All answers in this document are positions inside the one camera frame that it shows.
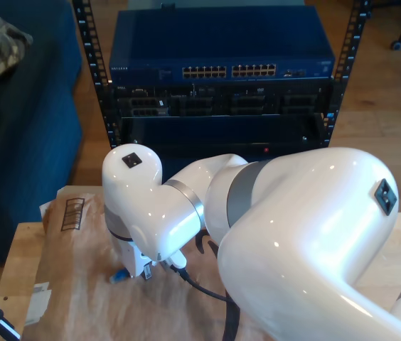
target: wooden table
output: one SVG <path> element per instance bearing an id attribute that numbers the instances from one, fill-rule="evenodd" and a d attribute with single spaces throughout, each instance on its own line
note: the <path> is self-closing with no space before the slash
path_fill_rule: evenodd
<path id="1" fill-rule="evenodd" d="M 20 224 L 1 277 L 0 308 L 20 334 L 33 293 L 44 239 L 41 223 Z M 391 264 L 383 263 L 383 254 L 392 257 Z M 401 291 L 401 213 L 393 233 L 356 288 L 384 309 L 389 310 L 395 302 Z"/>
<path id="2" fill-rule="evenodd" d="M 0 308 L 19 334 L 25 325 L 45 237 L 42 223 L 19 224 L 1 275 Z"/>

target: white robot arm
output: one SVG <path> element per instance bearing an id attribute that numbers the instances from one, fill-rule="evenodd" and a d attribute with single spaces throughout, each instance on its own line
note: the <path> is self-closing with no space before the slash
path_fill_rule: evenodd
<path id="1" fill-rule="evenodd" d="M 374 156 L 222 155 L 161 184 L 158 156 L 133 144 L 107 155 L 103 185 L 107 227 L 131 275 L 150 261 L 184 268 L 180 248 L 205 225 L 228 293 L 275 339 L 401 340 L 401 320 L 352 287 L 398 211 L 395 179 Z"/>

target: cable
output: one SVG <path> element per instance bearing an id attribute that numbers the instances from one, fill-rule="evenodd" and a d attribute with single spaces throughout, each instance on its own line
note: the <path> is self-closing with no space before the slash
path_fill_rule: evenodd
<path id="1" fill-rule="evenodd" d="M 190 283 L 192 285 L 192 287 L 198 289 L 199 291 L 202 291 L 204 294 L 209 295 L 213 298 L 216 298 L 217 300 L 220 300 L 220 301 L 235 304 L 233 299 L 218 295 L 217 293 L 214 293 L 214 292 L 207 290 L 207 289 L 203 288 L 202 286 L 198 285 L 195 281 L 193 281 L 191 279 L 191 277 L 188 275 L 188 272 L 186 271 L 185 268 L 177 269 L 175 266 L 171 266 L 171 268 L 175 272 L 178 272 L 178 274 L 180 275 L 181 278 L 183 278 L 183 280 L 187 281 L 188 283 Z"/>

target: black metal rack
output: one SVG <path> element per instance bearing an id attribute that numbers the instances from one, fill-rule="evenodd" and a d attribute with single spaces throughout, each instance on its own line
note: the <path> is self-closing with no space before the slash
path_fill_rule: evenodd
<path id="1" fill-rule="evenodd" d="M 326 136 L 321 147 L 327 147 L 335 127 L 344 93 L 349 81 L 358 45 L 369 12 L 369 0 L 353 0 L 346 36 L 341 48 L 338 64 L 330 84 L 330 97 L 327 112 L 323 113 Z M 111 148 L 121 144 L 119 110 L 114 98 L 114 89 L 109 83 L 105 70 L 100 42 L 93 18 L 90 0 L 73 0 L 73 8 L 79 27 L 82 44 L 90 67 L 90 74 L 100 104 L 102 118 Z"/>

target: metal ring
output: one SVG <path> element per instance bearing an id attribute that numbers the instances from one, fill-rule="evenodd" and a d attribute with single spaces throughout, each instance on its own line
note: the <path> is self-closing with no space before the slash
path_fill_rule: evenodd
<path id="1" fill-rule="evenodd" d="M 199 220 L 200 220 L 200 228 L 205 227 L 205 219 L 203 216 L 203 203 L 201 199 L 191 190 L 187 185 L 182 183 L 181 181 L 175 179 L 167 180 L 164 185 L 171 186 L 177 190 L 179 190 L 183 195 L 185 195 L 190 203 L 194 206 L 194 210 L 196 210 Z"/>

